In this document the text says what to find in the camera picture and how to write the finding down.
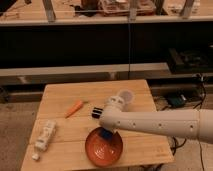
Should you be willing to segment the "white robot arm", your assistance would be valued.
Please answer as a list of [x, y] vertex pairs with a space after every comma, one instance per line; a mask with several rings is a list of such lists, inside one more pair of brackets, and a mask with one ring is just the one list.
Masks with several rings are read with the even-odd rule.
[[129, 103], [121, 96], [111, 96], [100, 116], [100, 126], [110, 132], [121, 129], [213, 144], [213, 110], [126, 112], [124, 108]]

